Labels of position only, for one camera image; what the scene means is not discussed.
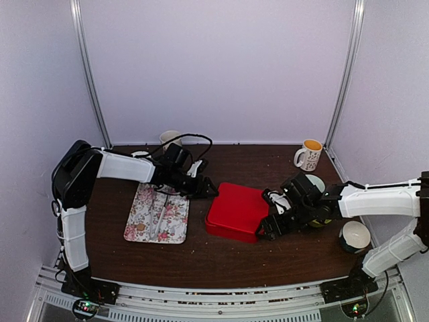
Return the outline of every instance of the placemat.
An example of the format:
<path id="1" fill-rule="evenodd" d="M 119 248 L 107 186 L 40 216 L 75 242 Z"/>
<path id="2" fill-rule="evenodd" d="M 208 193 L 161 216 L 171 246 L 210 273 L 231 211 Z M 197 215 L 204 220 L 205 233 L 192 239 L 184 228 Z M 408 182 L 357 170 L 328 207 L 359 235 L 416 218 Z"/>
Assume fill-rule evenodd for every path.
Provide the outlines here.
<path id="1" fill-rule="evenodd" d="M 175 193 L 174 189 L 162 189 L 165 193 Z M 123 237 L 129 242 L 181 244 L 186 239 L 188 228 L 189 200 L 178 196 L 169 196 L 166 213 L 161 221 L 158 235 L 150 238 L 156 230 L 162 207 L 167 195 L 154 190 L 151 184 L 141 183 L 134 196 Z"/>

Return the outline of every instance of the metal frame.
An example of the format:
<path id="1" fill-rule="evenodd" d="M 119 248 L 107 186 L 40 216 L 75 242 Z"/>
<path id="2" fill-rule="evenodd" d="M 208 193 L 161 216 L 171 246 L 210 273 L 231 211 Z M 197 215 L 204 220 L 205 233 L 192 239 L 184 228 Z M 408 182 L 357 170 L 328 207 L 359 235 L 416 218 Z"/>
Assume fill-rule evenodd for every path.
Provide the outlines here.
<path id="1" fill-rule="evenodd" d="M 69 310 L 76 298 L 61 293 L 55 281 L 58 269 L 42 266 L 27 322 L 39 321 L 44 303 Z M 388 270 L 389 290 L 403 322 L 413 322 L 414 314 L 402 277 L 396 268 Z M 58 280 L 64 279 L 64 273 Z M 321 321 L 320 310 L 340 303 L 324 303 L 320 282 L 259 288 L 166 288 L 119 283 L 116 305 L 102 306 L 97 317 L 108 321 L 165 322 L 274 322 Z M 383 292 L 386 280 L 377 279 Z"/>
<path id="2" fill-rule="evenodd" d="M 353 65 L 355 63 L 357 50 L 359 47 L 359 42 L 361 39 L 361 31 L 363 25 L 363 15 L 365 11 L 365 2 L 366 0 L 355 0 L 355 12 L 353 17 L 353 22 L 351 26 L 351 35 L 349 40 L 349 50 L 347 52 L 346 64 L 343 71 L 343 78 L 341 81 L 340 91 L 336 100 L 336 105 L 334 109 L 334 114 L 330 123 L 328 130 L 328 135 L 325 141 L 325 148 L 330 149 L 332 144 L 335 131 L 339 124 L 339 118 L 345 104 L 345 99 L 347 91 L 349 89 L 351 81 L 351 73 L 353 71 Z M 100 132 L 103 136 L 103 141 L 105 145 L 111 148 L 112 143 L 110 141 L 109 133 L 107 131 L 107 126 L 101 112 L 101 107 L 99 103 L 99 98 L 97 96 L 97 91 L 95 89 L 95 82 L 93 78 L 93 72 L 90 67 L 90 60 L 88 55 L 88 49 L 86 47 L 86 40 L 84 34 L 84 26 L 82 22 L 82 14 L 80 11 L 80 0 L 70 0 L 70 6 L 72 10 L 72 17 L 74 22 L 74 29 L 78 38 L 78 44 L 80 48 L 80 55 L 82 57 L 82 64 L 84 67 L 86 86 L 91 99 L 91 104 L 97 119 L 97 124 L 99 126 Z"/>
<path id="3" fill-rule="evenodd" d="M 334 115 L 332 116 L 332 121 L 330 123 L 328 135 L 326 137 L 326 141 L 324 145 L 327 150 L 330 150 L 330 146 L 332 145 L 335 131 L 339 124 L 341 112 L 343 111 L 343 107 L 345 104 L 347 91 L 349 90 L 351 74 L 353 71 L 353 65 L 356 60 L 357 50 L 359 47 L 359 42 L 361 40 L 363 14 L 365 12 L 365 2 L 366 0 L 355 0 L 355 15 L 353 17 L 353 22 L 351 26 L 349 51 L 347 52 L 347 59 L 344 67 L 343 79 L 341 81 L 340 91 L 336 99 Z"/>
<path id="4" fill-rule="evenodd" d="M 82 22 L 82 14 L 80 12 L 80 0 L 70 0 L 70 6 L 72 9 L 72 17 L 74 29 L 78 38 L 80 55 L 82 58 L 82 64 L 85 73 L 86 86 L 88 88 L 89 96 L 91 99 L 91 105 L 93 106 L 97 125 L 99 126 L 103 141 L 107 148 L 112 147 L 109 134 L 107 133 L 107 127 L 103 114 L 101 113 L 99 98 L 97 97 L 97 91 L 95 90 L 95 83 L 93 78 L 93 72 L 90 67 L 88 49 L 86 48 L 86 40 Z"/>

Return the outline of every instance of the mug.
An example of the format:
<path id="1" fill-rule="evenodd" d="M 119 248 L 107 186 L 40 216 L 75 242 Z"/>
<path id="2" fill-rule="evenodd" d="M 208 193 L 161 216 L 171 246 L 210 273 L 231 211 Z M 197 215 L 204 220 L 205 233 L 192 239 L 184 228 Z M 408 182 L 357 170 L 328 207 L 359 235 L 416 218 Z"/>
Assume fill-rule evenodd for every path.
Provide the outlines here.
<path id="1" fill-rule="evenodd" d="M 163 134 L 160 135 L 161 144 L 164 144 L 167 141 L 170 141 L 171 139 L 178 137 L 180 134 L 181 133 L 179 131 L 174 131 L 174 130 L 165 131 Z M 178 138 L 177 140 L 174 140 L 169 144 L 166 144 L 165 146 L 163 146 L 162 148 L 164 149 L 164 152 L 167 151 L 171 143 L 177 144 L 178 146 L 182 146 L 182 140 Z"/>
<path id="2" fill-rule="evenodd" d="M 302 149 L 295 153 L 294 164 L 304 171 L 314 171 L 322 153 L 323 145 L 316 140 L 305 140 Z"/>

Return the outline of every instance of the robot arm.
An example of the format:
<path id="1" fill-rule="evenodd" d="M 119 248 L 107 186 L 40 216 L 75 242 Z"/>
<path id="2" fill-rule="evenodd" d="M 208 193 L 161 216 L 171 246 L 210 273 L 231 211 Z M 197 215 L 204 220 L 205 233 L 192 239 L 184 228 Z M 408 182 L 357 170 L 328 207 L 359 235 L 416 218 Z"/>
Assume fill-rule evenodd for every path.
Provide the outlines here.
<path id="1" fill-rule="evenodd" d="M 358 258 L 349 277 L 322 285 L 324 296 L 344 293 L 359 295 L 374 278 L 429 246 L 429 172 L 420 178 L 387 185 L 359 185 L 353 182 L 324 189 L 311 176 L 299 173 L 285 181 L 283 193 L 265 190 L 263 198 L 275 211 L 262 220 L 257 233 L 275 239 L 317 221 L 366 215 L 405 215 L 411 222 L 383 245 Z M 337 301 L 325 297 L 326 302 Z"/>
<path id="2" fill-rule="evenodd" d="M 64 250 L 66 273 L 69 273 L 69 293 L 80 296 L 103 293 L 90 278 L 85 246 L 86 205 L 95 180 L 119 178 L 156 186 L 168 185 L 190 198 L 217 196 L 218 190 L 210 178 L 200 174 L 207 165 L 206 160 L 197 160 L 187 172 L 183 169 L 189 155 L 189 151 L 176 144 L 170 144 L 158 158 L 138 158 L 94 148 L 82 140 L 74 143 L 52 173 L 55 199 L 52 208 L 58 217 L 58 237 Z"/>

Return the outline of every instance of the wooden table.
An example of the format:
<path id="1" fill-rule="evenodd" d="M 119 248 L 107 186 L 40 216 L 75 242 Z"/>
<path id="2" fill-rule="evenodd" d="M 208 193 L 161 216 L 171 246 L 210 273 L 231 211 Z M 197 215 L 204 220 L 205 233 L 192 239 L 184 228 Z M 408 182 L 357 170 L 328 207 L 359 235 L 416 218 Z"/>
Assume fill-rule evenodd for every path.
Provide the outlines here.
<path id="1" fill-rule="evenodd" d="M 147 147 L 120 147 L 122 152 Z M 188 146 L 196 155 L 205 146 Z M 299 146 L 213 146 L 204 174 L 218 185 L 232 182 L 278 190 L 297 172 Z M 340 179 L 324 153 L 314 174 L 325 184 Z M 99 179 L 86 216 L 86 242 L 93 276 L 121 282 L 182 288 L 275 286 L 345 276 L 355 256 L 339 246 L 344 221 L 323 229 L 285 235 L 257 244 L 207 234 L 204 216 L 211 200 L 190 202 L 188 234 L 181 245 L 125 241 L 123 232 L 138 184 Z"/>

